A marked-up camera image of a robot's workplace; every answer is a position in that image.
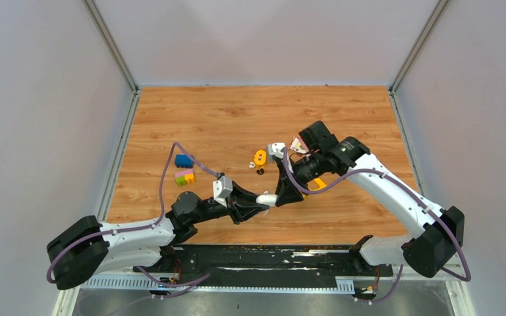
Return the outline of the white earbud charging case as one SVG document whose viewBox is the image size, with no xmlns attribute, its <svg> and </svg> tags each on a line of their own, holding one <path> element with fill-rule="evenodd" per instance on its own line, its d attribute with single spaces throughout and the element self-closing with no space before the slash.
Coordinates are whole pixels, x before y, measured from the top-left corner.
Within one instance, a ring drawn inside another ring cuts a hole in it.
<svg viewBox="0 0 506 316">
<path fill-rule="evenodd" d="M 262 194 L 257 196 L 256 203 L 275 207 L 278 195 L 276 194 Z"/>
</svg>

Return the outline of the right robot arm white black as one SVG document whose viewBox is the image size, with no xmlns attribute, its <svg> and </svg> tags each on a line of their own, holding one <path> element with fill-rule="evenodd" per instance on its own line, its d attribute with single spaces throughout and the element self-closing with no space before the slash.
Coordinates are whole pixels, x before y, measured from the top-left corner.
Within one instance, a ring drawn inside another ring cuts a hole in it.
<svg viewBox="0 0 506 316">
<path fill-rule="evenodd" d="M 455 206 L 442 207 L 406 185 L 360 140 L 343 140 L 332 134 L 322 121 L 299 133 L 307 152 L 292 161 L 284 143 L 272 143 L 267 153 L 279 169 L 274 205 L 302 201 L 322 194 L 349 180 L 392 213 L 407 230 L 402 236 L 363 237 L 350 256 L 351 269 L 366 275 L 378 265 L 408 265 L 423 277 L 440 271 L 468 282 L 471 273 L 462 251 L 463 212 Z"/>
</svg>

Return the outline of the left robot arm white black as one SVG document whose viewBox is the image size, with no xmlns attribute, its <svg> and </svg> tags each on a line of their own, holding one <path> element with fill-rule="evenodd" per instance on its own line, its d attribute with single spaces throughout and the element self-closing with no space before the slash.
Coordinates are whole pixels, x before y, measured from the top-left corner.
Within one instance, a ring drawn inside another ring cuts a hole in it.
<svg viewBox="0 0 506 316">
<path fill-rule="evenodd" d="M 166 247 L 181 244 L 197 233 L 195 225 L 228 216 L 247 221 L 275 206 L 275 194 L 254 194 L 234 182 L 213 182 L 213 197 L 181 193 L 169 212 L 156 219 L 112 224 L 94 215 L 82 217 L 48 243 L 48 282 L 59 290 L 74 288 L 94 275 L 130 266 L 154 266 L 160 272 L 175 265 Z"/>
</svg>

